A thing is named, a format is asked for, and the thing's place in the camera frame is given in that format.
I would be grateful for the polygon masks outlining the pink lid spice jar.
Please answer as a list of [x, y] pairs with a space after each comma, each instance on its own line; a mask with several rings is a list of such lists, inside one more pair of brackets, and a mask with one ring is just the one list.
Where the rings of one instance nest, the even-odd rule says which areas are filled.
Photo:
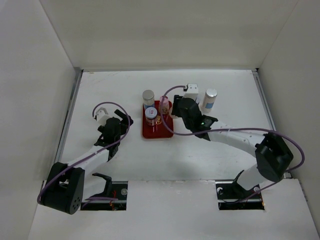
[[159, 99], [159, 107], [158, 110], [161, 114], [167, 115], [170, 111], [170, 103], [167, 96], [161, 96]]

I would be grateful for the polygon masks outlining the tall silver lid spice jar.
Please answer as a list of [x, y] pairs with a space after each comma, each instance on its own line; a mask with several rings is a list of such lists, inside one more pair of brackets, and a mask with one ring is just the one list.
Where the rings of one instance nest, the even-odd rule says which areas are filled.
[[216, 89], [208, 88], [205, 91], [204, 98], [202, 100], [202, 110], [204, 112], [210, 112], [214, 106], [218, 92]]

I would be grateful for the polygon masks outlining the white lid small jar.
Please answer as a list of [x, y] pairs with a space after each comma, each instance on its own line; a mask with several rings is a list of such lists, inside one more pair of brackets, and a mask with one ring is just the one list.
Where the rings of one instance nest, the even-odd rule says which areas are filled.
[[155, 126], [157, 124], [158, 111], [155, 107], [148, 107], [144, 111], [145, 121], [149, 126]]

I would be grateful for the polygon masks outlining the silver lid blue label jar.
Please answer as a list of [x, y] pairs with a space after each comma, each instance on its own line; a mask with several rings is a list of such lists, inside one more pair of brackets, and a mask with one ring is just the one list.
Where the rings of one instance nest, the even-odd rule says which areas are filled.
[[155, 95], [154, 92], [150, 89], [145, 90], [142, 93], [142, 99], [143, 99], [143, 107], [146, 110], [150, 107], [155, 107]]

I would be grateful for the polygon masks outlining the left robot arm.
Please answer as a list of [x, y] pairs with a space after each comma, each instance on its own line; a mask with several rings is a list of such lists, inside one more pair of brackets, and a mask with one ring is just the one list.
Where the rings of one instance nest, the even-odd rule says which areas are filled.
[[77, 159], [52, 165], [46, 183], [37, 197], [38, 204], [73, 215], [88, 204], [106, 201], [114, 206], [121, 201], [122, 198], [113, 189], [112, 178], [96, 171], [116, 155], [121, 140], [133, 124], [123, 108], [114, 113], [116, 116], [110, 117], [104, 108], [95, 113], [94, 118], [100, 122], [97, 141]]

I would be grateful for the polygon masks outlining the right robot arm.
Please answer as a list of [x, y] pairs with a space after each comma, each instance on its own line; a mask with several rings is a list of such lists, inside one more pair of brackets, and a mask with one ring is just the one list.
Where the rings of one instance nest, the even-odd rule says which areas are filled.
[[233, 131], [217, 118], [202, 114], [191, 98], [175, 95], [172, 114], [182, 118], [185, 127], [196, 137], [229, 145], [255, 157], [256, 163], [242, 170], [224, 189], [229, 199], [245, 198], [251, 190], [265, 181], [280, 182], [294, 158], [281, 136], [271, 132], [257, 134]]

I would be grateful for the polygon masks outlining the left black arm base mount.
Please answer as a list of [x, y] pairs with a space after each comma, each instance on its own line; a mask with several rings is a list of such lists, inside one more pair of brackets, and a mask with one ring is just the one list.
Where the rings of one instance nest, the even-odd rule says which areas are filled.
[[111, 190], [113, 187], [112, 178], [110, 176], [101, 174], [101, 173], [93, 173], [92, 176], [95, 176], [98, 178], [98, 180], [102, 180], [102, 187], [103, 189], [98, 192], [97, 194], [94, 194], [92, 197], [94, 198], [107, 198], [111, 194]]

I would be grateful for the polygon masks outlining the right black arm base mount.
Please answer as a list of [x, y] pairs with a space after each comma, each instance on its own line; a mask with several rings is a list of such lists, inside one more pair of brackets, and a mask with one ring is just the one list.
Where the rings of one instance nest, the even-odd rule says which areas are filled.
[[242, 203], [258, 194], [255, 188], [260, 188], [260, 180], [255, 170], [243, 170], [232, 181], [231, 192], [236, 199], [232, 203]]

